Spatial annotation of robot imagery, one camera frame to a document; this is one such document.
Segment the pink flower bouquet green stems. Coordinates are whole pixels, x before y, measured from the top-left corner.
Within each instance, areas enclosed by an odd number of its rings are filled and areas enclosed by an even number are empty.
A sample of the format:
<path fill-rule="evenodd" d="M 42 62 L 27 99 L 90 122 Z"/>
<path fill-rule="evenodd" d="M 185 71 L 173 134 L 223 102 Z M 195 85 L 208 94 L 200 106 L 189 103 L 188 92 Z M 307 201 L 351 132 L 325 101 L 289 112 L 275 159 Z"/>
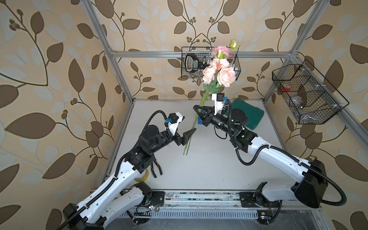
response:
<path fill-rule="evenodd" d="M 230 58 L 232 54 L 238 55 L 240 47 L 237 41 L 232 39 L 227 46 L 206 48 L 211 57 L 210 66 L 203 70 L 201 77 L 194 76 L 203 85 L 204 92 L 202 93 L 200 106 L 204 106 L 212 94 L 220 93 L 222 87 L 228 88 L 238 79 L 239 76 L 236 76 L 234 67 L 230 66 L 227 58 Z"/>

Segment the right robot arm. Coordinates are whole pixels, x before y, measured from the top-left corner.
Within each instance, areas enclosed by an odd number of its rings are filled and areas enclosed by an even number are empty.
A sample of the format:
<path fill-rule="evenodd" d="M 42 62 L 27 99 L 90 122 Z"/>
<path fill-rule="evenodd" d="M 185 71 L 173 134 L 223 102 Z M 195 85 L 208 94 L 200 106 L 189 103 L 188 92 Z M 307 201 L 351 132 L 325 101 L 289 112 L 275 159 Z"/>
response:
<path fill-rule="evenodd" d="M 310 162 L 271 145 L 246 128 L 247 117 L 242 110 L 234 109 L 229 100 L 222 102 L 221 106 L 227 108 L 227 116 L 221 114 L 217 106 L 195 105 L 193 109 L 204 126 L 213 125 L 230 137 L 241 164 L 250 166 L 260 158 L 293 179 L 293 182 L 281 185 L 261 183 L 258 188 L 261 198 L 268 202 L 298 200 L 314 209 L 320 204 L 338 207 L 347 202 L 347 196 L 342 188 L 327 177 L 322 162 L 318 160 Z"/>

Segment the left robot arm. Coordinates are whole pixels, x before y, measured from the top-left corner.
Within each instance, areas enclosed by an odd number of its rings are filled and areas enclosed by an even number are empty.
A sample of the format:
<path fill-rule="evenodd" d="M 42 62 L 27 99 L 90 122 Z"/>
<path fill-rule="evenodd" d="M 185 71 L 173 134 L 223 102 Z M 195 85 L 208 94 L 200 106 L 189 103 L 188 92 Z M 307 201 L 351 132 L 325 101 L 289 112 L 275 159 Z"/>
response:
<path fill-rule="evenodd" d="M 185 146 L 196 131 L 193 128 L 183 135 L 178 134 L 178 125 L 184 119 L 179 112 L 167 116 L 162 110 L 158 110 L 150 118 L 154 118 L 156 114 L 162 114 L 165 119 L 164 131 L 160 132 L 157 126 L 146 123 L 138 141 L 119 159 L 116 170 L 110 177 L 83 201 L 64 208 L 65 221 L 58 229 L 67 227 L 70 230 L 103 230 L 133 207 L 146 206 L 149 203 L 152 189 L 145 182 L 135 184 L 124 195 L 120 193 L 131 182 L 143 177 L 146 169 L 156 160 L 155 152 L 172 142 Z"/>

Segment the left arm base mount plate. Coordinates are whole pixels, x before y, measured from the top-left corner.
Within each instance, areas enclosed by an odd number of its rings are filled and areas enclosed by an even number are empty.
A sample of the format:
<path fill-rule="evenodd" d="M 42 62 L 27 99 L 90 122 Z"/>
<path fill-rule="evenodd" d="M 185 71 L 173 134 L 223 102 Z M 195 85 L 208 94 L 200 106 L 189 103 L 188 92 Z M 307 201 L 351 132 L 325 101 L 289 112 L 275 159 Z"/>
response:
<path fill-rule="evenodd" d="M 139 207 L 161 207 L 164 204 L 165 192 L 164 191 L 153 191 L 146 194 L 143 201 L 139 204 Z"/>

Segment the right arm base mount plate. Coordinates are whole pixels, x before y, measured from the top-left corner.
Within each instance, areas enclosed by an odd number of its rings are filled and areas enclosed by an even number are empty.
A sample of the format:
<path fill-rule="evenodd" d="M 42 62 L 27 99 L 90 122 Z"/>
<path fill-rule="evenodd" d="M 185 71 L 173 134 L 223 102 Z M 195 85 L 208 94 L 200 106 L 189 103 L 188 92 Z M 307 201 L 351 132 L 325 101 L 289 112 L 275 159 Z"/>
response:
<path fill-rule="evenodd" d="M 278 208 L 279 201 L 268 201 L 262 194 L 256 194 L 255 192 L 240 192 L 239 199 L 242 208 Z"/>

